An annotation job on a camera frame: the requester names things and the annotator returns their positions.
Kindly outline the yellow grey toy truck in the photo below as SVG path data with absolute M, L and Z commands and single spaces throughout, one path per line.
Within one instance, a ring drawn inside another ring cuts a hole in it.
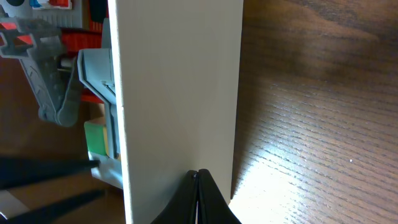
M 104 118 L 108 136 L 109 156 L 89 152 L 91 160 L 100 161 L 93 168 L 93 177 L 119 189 L 123 187 L 121 153 L 119 146 L 118 116 L 116 109 L 116 89 L 113 72 L 111 31 L 109 19 L 103 21 L 101 47 L 82 49 L 77 58 L 78 76 L 82 84 L 98 97 L 104 105 Z

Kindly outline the red toy fire truck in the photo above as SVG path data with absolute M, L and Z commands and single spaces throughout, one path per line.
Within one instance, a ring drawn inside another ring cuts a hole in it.
M 108 23 L 107 1 L 1 1 L 1 57 L 21 64 L 40 119 L 76 123 L 83 91 L 77 56 L 101 47 Z

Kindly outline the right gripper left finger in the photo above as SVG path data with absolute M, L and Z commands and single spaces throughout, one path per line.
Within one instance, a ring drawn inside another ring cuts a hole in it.
M 151 224 L 193 224 L 197 215 L 198 174 L 188 171 L 167 206 Z

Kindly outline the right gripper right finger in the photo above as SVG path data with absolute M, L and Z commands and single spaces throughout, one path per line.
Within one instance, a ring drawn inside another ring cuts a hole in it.
M 202 224 L 241 224 L 229 209 L 210 171 L 198 171 L 198 222 Z

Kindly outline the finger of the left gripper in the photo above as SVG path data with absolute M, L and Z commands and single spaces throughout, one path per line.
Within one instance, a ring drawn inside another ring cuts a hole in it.
M 105 195 L 105 190 L 91 190 L 53 204 L 1 220 L 1 224 L 48 224 Z
M 88 159 L 1 157 L 1 190 L 73 175 L 99 166 L 100 161 Z

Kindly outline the multicolour puzzle cube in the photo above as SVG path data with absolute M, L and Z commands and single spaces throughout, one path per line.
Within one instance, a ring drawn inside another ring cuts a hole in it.
M 100 117 L 86 121 L 84 129 L 88 151 L 101 156 L 109 156 L 105 118 Z

